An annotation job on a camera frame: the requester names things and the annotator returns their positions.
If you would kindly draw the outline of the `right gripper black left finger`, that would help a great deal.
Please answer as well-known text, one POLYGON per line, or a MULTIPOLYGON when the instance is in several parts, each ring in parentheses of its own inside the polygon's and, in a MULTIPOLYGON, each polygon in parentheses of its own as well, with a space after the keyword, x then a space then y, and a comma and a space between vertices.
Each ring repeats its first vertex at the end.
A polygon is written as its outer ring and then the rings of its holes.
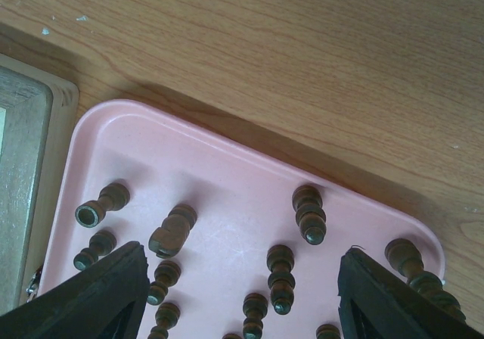
POLYGON ((144 246, 130 241, 1 316, 1 337, 136 338, 149 286, 144 246))

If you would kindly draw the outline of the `wooden chess board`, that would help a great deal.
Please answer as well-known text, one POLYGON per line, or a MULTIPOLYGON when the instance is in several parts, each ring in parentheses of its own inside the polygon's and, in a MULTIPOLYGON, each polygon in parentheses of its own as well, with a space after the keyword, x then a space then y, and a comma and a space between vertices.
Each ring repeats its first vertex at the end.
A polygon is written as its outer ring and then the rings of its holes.
POLYGON ((44 262, 79 90, 1 56, 1 312, 30 298, 44 262))

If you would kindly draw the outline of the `pink plastic tray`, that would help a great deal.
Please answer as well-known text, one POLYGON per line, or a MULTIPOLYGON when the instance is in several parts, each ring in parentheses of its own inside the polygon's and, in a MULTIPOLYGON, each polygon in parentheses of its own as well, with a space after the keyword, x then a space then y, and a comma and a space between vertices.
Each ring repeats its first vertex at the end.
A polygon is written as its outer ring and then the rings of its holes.
POLYGON ((266 254, 276 244, 294 253, 295 300, 285 316, 268 311, 266 338, 313 338, 318 326, 339 324, 337 276, 351 247, 386 266, 387 244, 407 238, 426 270, 445 273, 442 245, 415 218, 146 104, 112 100, 89 110, 74 130, 40 294, 76 274, 73 258, 94 230, 76 221, 75 210, 111 182, 131 195, 100 223, 118 244, 147 244, 178 204, 197 213, 175 256, 181 278, 167 295, 181 310, 172 338, 240 333, 245 296, 269 293, 266 254), (296 224, 292 196, 302 185, 322 197, 327 232, 319 245, 308 244, 296 224))

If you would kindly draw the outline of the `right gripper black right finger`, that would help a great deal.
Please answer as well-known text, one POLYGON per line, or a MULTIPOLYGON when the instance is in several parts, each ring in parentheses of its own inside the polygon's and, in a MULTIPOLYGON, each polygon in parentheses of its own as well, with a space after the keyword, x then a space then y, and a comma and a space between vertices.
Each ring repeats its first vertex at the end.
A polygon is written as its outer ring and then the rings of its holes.
POLYGON ((341 257, 339 316, 344 338, 482 338, 358 248, 341 257))

